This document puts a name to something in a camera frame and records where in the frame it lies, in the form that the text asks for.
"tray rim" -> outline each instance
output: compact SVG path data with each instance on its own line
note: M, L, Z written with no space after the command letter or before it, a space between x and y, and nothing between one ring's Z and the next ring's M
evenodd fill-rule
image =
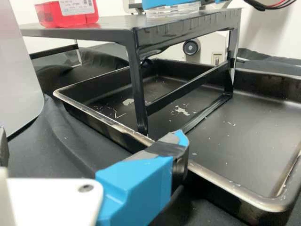
M77 108L80 111L83 111L90 115L91 117L99 120L100 122L104 123L106 126L110 126L117 130L118 132L129 135L136 141L140 142L141 144L145 146L152 145L155 141L151 138L136 132L135 130L129 128L128 126L117 122L109 117L107 117L104 114L101 114L92 108L89 108L85 106L84 104L81 104L66 95L62 94L61 91L64 91L66 89L72 88L74 86L77 86L80 83L84 83L89 80L97 79L100 76L105 76L109 74L114 74L122 70L129 69L129 66L114 70L109 73L105 73L84 81L80 81L62 88L59 88L54 91L53 95L57 97L58 99L62 100L63 102ZM300 80L301 78L297 78L296 76L289 75L289 74L280 74L280 73L269 73L269 72L261 72L261 71L255 71L255 70L248 70L248 72L253 73L262 73L266 75L275 75L279 77L286 77L291 78L295 80ZM193 160L189 160L188 163L188 170L191 172L197 174L198 176L204 178L205 180L211 182L212 184L222 188L223 190L227 191L228 193L236 196L237 198L251 204L252 206L271 213L280 213L289 210L295 201L296 196L299 193L299 190L301 188L301 183L298 183L298 181L301 181L301 170L298 170L300 168L301 164L301 150L298 154L298 157L296 158L294 164L292 164L291 170L289 171L287 177L284 180L284 184L281 190L279 190L278 195L275 197L265 197L260 194L257 194L248 188L245 188L243 186L240 186L239 184L236 184L234 181L231 181L230 179L223 177L203 166L200 164L194 162Z

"white wall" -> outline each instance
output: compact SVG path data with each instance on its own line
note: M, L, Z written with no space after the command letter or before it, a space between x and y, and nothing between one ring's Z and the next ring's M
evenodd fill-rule
M34 0L10 0L18 24L38 22L38 17L34 9ZM97 0L98 13L100 16L124 15L122 0ZM48 39L24 37L26 48L29 53L56 48L73 44L73 40ZM79 40L79 46L87 47L100 44L97 41Z
M257 11L242 0L233 0L230 8L235 7L243 7L240 47L278 57L301 59L301 1L280 10L265 12Z

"white panel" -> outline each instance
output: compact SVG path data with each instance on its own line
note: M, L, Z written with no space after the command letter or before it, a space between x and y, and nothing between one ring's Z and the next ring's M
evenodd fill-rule
M9 0L0 20L0 124L9 136L39 115L44 97Z
M0 225L15 226L7 185L7 170L0 167Z
M17 226L94 226L103 200L91 179L9 178L8 189Z

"black metal tray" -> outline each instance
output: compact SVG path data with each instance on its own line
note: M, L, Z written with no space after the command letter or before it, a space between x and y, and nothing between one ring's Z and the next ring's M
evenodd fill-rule
M154 60L142 67L151 102L211 67ZM182 128L221 93L223 74L149 117L149 137L137 131L129 68L54 92L75 117L136 152ZM237 70L232 99L187 133L189 170L222 188L239 205L211 200L250 224L284 224L301 185L299 77Z

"white debris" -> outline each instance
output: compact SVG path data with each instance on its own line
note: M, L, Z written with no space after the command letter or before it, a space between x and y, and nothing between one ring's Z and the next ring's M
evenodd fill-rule
M134 102L134 99L129 98L129 99L126 99L125 101L123 101L122 103L123 103L123 105L128 106L128 105L132 104L133 102Z
M176 112L178 113L183 113L186 116L189 116L190 114L183 108L178 107L177 109L175 109Z
M115 117L115 119L118 119L118 118L120 118L120 117L122 117L123 115L126 115L127 113L124 113L124 114L122 114L122 115L120 115L120 116L118 116L118 117Z

